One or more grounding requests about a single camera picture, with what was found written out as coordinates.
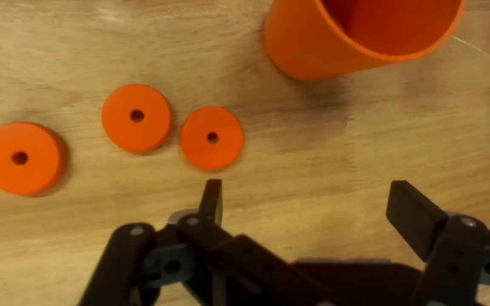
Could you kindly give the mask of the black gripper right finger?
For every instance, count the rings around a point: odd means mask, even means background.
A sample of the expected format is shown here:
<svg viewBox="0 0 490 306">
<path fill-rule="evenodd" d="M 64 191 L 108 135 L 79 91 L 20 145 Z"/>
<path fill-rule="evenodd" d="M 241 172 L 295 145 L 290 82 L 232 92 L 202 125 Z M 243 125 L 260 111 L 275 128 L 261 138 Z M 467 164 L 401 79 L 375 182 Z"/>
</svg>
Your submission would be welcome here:
<svg viewBox="0 0 490 306">
<path fill-rule="evenodd" d="M 425 264 L 413 306 L 476 306 L 490 288 L 490 230 L 476 218 L 448 215 L 406 181 L 392 181 L 386 220 Z"/>
</svg>

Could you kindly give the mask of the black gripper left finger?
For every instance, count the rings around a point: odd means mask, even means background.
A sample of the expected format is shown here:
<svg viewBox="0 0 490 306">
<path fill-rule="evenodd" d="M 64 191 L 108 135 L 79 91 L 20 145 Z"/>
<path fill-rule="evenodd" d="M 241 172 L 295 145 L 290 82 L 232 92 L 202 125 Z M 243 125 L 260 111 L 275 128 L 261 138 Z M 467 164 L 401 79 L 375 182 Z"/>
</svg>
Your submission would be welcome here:
<svg viewBox="0 0 490 306">
<path fill-rule="evenodd" d="M 154 306 L 181 284 L 202 306 L 285 306 L 285 264 L 220 228 L 222 182 L 205 182 L 198 208 L 156 232 L 129 223 L 112 232 L 78 306 Z"/>
</svg>

